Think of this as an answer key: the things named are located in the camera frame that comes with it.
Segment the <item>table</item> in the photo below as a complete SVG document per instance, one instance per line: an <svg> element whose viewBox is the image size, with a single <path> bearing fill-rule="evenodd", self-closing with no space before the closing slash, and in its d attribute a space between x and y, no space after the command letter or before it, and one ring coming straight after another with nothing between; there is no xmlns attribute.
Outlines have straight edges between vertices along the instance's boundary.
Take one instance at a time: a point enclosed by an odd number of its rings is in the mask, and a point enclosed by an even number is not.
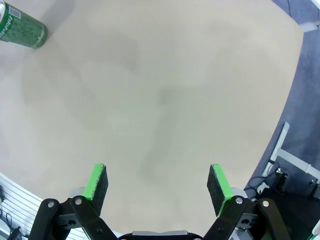
<svg viewBox="0 0 320 240"><path fill-rule="evenodd" d="M303 33L269 0L8 0L50 30L0 43L1 172L64 201L107 166L122 233L215 219L209 166L243 188L286 102Z"/></svg>

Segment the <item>gray floor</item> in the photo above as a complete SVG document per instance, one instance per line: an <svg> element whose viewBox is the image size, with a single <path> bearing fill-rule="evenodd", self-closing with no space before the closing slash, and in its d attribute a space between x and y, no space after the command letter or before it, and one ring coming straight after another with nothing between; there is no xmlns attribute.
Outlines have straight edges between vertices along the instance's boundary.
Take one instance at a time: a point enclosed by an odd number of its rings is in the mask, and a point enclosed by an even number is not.
<svg viewBox="0 0 320 240"><path fill-rule="evenodd" d="M298 24L319 19L319 10L311 0L274 0ZM290 129L282 148L313 167L320 170L320 30L307 32L303 37L303 45L297 65L292 87L273 136L258 164L254 176L260 176L276 145L284 122ZM282 167L292 175L288 182L289 192L307 195L311 192L312 177L298 168L277 158ZM255 186L262 180L255 178L250 182ZM254 191L247 191L249 197Z"/></svg>

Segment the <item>white slatted surface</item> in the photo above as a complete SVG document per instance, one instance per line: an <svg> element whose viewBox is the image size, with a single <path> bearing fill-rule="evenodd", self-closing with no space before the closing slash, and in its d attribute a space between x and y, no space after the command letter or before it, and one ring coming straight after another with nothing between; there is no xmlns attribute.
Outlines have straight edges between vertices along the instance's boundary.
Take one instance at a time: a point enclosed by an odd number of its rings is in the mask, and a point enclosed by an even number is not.
<svg viewBox="0 0 320 240"><path fill-rule="evenodd" d="M12 226L20 226L22 234L28 235L42 199L11 181L1 172L0 186L4 196L1 205L4 217L9 213L12 216ZM88 238L81 228L72 229L67 238L67 240L83 239Z"/></svg>

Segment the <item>can lid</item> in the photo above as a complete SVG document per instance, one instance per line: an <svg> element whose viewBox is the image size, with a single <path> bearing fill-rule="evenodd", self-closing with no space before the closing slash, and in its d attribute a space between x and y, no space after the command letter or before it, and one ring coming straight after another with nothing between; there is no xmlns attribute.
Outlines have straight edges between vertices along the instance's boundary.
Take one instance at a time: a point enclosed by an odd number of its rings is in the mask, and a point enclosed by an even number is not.
<svg viewBox="0 0 320 240"><path fill-rule="evenodd" d="M0 1L0 23L1 23L2 19L4 18L5 10L6 10L6 5L5 5L4 1Z"/></svg>

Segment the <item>green can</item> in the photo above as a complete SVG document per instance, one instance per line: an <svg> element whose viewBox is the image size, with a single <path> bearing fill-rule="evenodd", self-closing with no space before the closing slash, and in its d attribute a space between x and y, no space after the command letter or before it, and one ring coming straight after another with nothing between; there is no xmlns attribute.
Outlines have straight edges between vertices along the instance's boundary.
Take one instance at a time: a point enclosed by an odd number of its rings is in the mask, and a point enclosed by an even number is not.
<svg viewBox="0 0 320 240"><path fill-rule="evenodd" d="M47 27L40 21L0 0L0 40L32 49L47 40Z"/></svg>

